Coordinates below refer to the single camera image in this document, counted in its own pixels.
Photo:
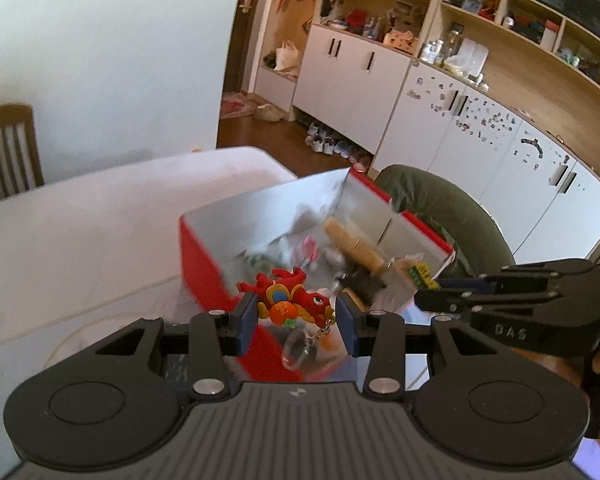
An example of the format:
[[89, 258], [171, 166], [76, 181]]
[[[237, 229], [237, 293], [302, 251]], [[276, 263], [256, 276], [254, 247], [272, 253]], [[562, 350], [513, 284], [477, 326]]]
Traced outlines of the red dragon keychain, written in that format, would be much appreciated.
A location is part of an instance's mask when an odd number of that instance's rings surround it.
[[238, 292], [258, 297], [258, 315], [276, 326], [302, 321], [326, 328], [335, 322], [335, 310], [327, 296], [306, 289], [306, 272], [296, 266], [291, 271], [274, 268], [258, 273], [253, 283], [238, 282]]

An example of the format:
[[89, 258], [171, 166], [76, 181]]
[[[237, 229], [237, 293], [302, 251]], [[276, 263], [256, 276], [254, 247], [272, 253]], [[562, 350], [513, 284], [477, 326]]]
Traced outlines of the tan cracker pack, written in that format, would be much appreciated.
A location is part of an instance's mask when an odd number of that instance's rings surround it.
[[323, 222], [323, 230], [337, 250], [373, 275], [383, 274], [388, 269], [387, 260], [366, 240], [348, 230], [335, 217]]

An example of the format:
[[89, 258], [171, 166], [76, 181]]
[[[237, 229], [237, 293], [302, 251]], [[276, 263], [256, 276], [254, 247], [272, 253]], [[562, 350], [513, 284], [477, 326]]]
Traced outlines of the red cardboard box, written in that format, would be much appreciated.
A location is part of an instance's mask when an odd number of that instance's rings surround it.
[[[236, 284], [257, 273], [300, 266], [309, 289], [335, 286], [342, 264], [325, 256], [332, 248], [323, 222], [335, 217], [372, 244], [385, 259], [415, 257], [439, 274], [454, 250], [412, 214], [398, 214], [390, 197], [368, 177], [334, 170], [224, 198], [180, 219], [182, 277], [202, 310], [231, 311], [242, 299]], [[362, 382], [366, 360], [347, 355], [336, 330], [324, 337], [315, 356], [290, 370], [283, 363], [290, 328], [261, 321], [250, 347], [230, 365], [252, 382]]]

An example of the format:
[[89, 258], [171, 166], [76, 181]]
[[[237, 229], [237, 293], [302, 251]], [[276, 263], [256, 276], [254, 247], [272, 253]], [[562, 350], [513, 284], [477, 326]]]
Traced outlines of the white cabinet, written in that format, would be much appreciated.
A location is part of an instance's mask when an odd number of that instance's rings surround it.
[[[289, 0], [275, 0], [285, 3]], [[600, 40], [533, 0], [313, 0], [290, 105], [479, 202], [518, 262], [600, 241]]]

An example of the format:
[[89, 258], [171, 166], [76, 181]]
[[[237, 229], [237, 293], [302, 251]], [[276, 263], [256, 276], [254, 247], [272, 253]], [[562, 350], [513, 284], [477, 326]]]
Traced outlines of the olive green jacket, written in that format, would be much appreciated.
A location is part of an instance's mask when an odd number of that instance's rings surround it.
[[512, 251], [488, 212], [455, 184], [410, 166], [391, 165], [375, 179], [397, 212], [426, 223], [455, 252], [442, 278], [476, 278], [512, 266]]

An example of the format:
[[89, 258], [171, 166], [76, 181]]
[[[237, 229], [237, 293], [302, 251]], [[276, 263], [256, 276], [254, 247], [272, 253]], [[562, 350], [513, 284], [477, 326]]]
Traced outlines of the brown wooden chair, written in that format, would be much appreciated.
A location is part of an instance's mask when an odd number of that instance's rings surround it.
[[0, 105], [0, 200], [44, 184], [33, 107]]

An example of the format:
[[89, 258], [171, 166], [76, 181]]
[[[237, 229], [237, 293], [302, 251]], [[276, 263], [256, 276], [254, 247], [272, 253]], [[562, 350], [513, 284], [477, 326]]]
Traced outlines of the white tote bag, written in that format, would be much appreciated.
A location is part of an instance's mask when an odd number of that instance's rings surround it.
[[282, 45], [275, 50], [275, 67], [276, 72], [284, 72], [298, 66], [300, 51], [293, 41], [284, 40]]

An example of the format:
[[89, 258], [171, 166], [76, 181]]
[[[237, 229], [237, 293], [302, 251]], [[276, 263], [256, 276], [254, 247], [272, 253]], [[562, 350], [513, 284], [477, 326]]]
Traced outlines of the brown entrance door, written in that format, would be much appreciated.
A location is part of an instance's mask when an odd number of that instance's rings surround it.
[[242, 88], [247, 62], [249, 41], [254, 20], [254, 9], [258, 0], [238, 0], [230, 34], [223, 92], [237, 92]]

